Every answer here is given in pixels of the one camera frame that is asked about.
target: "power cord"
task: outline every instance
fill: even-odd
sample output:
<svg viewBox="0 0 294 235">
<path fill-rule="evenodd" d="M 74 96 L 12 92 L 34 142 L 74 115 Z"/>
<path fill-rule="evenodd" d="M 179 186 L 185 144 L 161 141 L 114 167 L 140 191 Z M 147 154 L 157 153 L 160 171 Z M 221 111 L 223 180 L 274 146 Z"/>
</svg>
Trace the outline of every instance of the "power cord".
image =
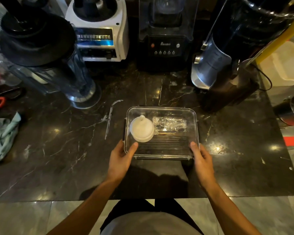
<svg viewBox="0 0 294 235">
<path fill-rule="evenodd" d="M 265 78 L 270 82 L 270 87 L 269 87 L 269 89 L 260 89 L 260 88 L 259 88 L 259 90 L 263 90 L 263 91 L 270 90 L 270 89 L 272 88 L 272 82 L 271 82 L 270 78 L 269 78 L 266 74 L 264 74 L 263 71 L 261 71 L 261 70 L 260 70 L 256 65 L 254 65 L 253 63 L 251 63 L 250 65 L 252 65 L 255 69 L 257 69 L 258 72 L 262 73 L 262 74 L 265 76 Z"/>
</svg>

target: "countertop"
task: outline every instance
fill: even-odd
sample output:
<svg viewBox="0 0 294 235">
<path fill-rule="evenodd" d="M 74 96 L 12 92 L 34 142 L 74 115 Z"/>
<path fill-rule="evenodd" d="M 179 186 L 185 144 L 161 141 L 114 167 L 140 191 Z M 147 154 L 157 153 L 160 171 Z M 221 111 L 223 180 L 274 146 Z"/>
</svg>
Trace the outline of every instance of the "countertop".
<svg viewBox="0 0 294 235">
<path fill-rule="evenodd" d="M 16 111 L 22 116 L 13 147 L 0 162 L 0 202 L 87 198 L 106 176 L 127 110 L 138 105 L 196 112 L 201 143 L 228 196 L 294 195 L 294 167 L 266 92 L 207 114 L 199 104 L 203 94 L 186 71 L 149 74 L 129 60 L 90 72 L 102 97 L 89 109 L 71 107 L 61 93 L 43 96 L 29 89 L 0 110 L 0 117 L 12 118 Z M 106 136 L 110 107 L 118 100 Z M 133 159 L 111 199 L 205 196 L 191 161 Z"/>
</svg>

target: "hand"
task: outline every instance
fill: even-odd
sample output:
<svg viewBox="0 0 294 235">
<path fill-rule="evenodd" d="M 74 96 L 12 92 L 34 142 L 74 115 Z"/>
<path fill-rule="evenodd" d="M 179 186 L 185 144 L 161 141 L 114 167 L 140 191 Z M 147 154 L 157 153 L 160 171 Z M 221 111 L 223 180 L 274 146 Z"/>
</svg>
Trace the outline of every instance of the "hand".
<svg viewBox="0 0 294 235">
<path fill-rule="evenodd" d="M 201 186 L 207 191 L 208 186 L 216 183 L 212 157 L 202 144 L 199 149 L 195 142 L 191 142 L 190 147 L 194 153 L 196 174 Z"/>
<path fill-rule="evenodd" d="M 129 165 L 131 164 L 132 157 L 138 148 L 138 143 L 135 142 L 129 148 L 127 154 L 124 152 L 124 143 L 120 140 L 112 150 L 109 161 L 109 169 L 107 180 L 112 180 L 114 182 L 120 183 L 125 177 Z"/>
</svg>

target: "green cloth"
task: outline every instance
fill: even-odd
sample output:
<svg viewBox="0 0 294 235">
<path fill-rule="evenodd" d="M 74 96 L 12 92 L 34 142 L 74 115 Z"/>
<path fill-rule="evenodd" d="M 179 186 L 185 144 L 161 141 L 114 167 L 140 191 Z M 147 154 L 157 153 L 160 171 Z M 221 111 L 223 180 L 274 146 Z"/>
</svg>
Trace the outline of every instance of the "green cloth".
<svg viewBox="0 0 294 235">
<path fill-rule="evenodd" d="M 12 147 L 13 140 L 18 133 L 18 124 L 21 116 L 16 113 L 10 122 L 9 119 L 0 118 L 0 161 Z"/>
</svg>

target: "person's left hand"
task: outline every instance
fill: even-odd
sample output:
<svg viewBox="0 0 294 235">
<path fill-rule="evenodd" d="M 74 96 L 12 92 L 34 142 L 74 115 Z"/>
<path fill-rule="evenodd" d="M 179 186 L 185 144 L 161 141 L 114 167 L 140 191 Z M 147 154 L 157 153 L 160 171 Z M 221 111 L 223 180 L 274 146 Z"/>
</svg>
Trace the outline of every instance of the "person's left hand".
<svg viewBox="0 0 294 235">
<path fill-rule="evenodd" d="M 138 142 L 133 143 L 127 154 L 124 152 L 124 143 L 120 140 L 112 150 L 109 161 L 109 169 L 107 180 L 120 183 L 125 177 L 129 165 L 131 164 L 132 157 L 138 148 Z"/>
</svg>

